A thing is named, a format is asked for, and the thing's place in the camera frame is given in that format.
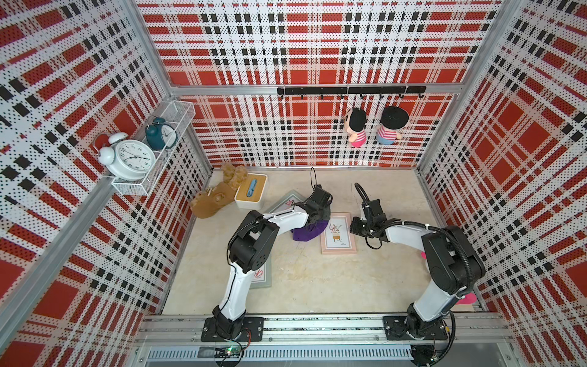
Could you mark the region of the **purple microfiber cloth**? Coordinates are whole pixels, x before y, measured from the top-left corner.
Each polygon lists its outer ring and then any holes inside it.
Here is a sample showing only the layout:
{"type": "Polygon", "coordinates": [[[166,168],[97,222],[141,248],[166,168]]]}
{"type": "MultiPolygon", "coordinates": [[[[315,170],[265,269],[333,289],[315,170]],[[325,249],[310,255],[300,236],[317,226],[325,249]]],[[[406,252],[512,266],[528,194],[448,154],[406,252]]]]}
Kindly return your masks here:
{"type": "Polygon", "coordinates": [[[308,224],[303,228],[292,229],[293,240],[298,242],[308,242],[316,237],[320,237],[328,224],[328,220],[320,220],[316,223],[308,224]]]}

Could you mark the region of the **pink picture frame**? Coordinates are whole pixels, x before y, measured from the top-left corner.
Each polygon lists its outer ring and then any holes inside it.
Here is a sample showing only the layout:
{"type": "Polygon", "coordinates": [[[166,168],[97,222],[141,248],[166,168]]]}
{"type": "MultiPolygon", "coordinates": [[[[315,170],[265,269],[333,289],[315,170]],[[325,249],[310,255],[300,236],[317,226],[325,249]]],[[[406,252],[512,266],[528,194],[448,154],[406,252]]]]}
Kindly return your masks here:
{"type": "Polygon", "coordinates": [[[322,255],[354,255],[357,246],[350,232],[351,213],[332,213],[327,227],[320,235],[322,255]]]}

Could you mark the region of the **pink object behind right arm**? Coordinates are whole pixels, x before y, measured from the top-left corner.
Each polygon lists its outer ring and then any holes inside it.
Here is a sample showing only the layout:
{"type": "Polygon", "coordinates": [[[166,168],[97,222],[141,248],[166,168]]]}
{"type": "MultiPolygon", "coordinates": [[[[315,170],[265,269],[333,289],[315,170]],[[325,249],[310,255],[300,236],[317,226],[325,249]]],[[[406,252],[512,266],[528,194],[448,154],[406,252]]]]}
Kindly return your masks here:
{"type": "Polygon", "coordinates": [[[459,299],[457,304],[473,305],[473,304],[475,304],[476,301],[477,301],[477,296],[475,295],[475,292],[472,291],[469,294],[467,294],[464,298],[459,299]]]}

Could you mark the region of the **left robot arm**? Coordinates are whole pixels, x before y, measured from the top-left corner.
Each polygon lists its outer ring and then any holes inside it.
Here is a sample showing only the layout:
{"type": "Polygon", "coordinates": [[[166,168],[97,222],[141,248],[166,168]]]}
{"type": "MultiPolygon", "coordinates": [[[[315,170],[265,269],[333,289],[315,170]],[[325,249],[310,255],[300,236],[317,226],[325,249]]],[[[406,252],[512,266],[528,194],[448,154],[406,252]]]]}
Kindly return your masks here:
{"type": "Polygon", "coordinates": [[[321,185],[289,209],[276,213],[250,211],[229,240],[226,252],[229,281],[220,304],[213,311],[216,333],[236,340],[243,328],[246,300],[255,272],[266,263],[276,238],[294,229],[307,229],[330,220],[333,196],[321,185]]]}

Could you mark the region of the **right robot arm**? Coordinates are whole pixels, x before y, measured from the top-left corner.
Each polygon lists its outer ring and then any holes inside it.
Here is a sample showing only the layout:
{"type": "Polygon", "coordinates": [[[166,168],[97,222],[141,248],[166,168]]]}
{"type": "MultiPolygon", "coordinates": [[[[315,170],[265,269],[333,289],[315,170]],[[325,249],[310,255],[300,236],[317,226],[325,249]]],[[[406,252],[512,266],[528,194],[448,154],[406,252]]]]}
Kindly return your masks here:
{"type": "Polygon", "coordinates": [[[350,225],[354,235],[413,247],[426,256],[430,282],[407,310],[404,329],[412,339],[426,339],[442,325],[458,301],[472,293],[486,269],[464,231],[458,226],[438,228],[428,224],[388,219],[380,200],[364,199],[362,216],[350,225]]]}

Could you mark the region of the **green frame near arm base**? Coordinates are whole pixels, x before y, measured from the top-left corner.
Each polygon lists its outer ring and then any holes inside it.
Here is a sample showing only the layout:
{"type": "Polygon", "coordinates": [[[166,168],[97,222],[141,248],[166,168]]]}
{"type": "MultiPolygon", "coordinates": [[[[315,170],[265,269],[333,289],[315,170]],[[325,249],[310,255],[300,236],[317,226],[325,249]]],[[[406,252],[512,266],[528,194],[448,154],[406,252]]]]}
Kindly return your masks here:
{"type": "Polygon", "coordinates": [[[266,288],[271,286],[271,257],[260,267],[252,279],[251,289],[266,288]]]}

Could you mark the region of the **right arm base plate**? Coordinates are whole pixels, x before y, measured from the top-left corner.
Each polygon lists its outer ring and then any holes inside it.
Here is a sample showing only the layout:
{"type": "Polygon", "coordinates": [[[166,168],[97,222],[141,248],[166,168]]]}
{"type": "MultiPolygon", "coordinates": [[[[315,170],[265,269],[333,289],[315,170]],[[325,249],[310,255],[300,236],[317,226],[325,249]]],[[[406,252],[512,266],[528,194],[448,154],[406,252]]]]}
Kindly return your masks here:
{"type": "Polygon", "coordinates": [[[387,340],[447,341],[449,339],[441,318],[426,322],[415,314],[406,314],[386,316],[382,320],[387,340]]]}

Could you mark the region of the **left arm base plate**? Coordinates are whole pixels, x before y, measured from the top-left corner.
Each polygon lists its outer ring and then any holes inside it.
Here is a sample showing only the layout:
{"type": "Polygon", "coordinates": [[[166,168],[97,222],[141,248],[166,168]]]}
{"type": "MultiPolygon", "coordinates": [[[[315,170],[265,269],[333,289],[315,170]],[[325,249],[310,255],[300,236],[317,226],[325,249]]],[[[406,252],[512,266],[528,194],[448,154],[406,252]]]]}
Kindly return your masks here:
{"type": "Polygon", "coordinates": [[[200,341],[214,343],[236,340],[239,342],[260,342],[264,333],[263,317],[240,317],[232,322],[215,317],[206,318],[200,341]]]}

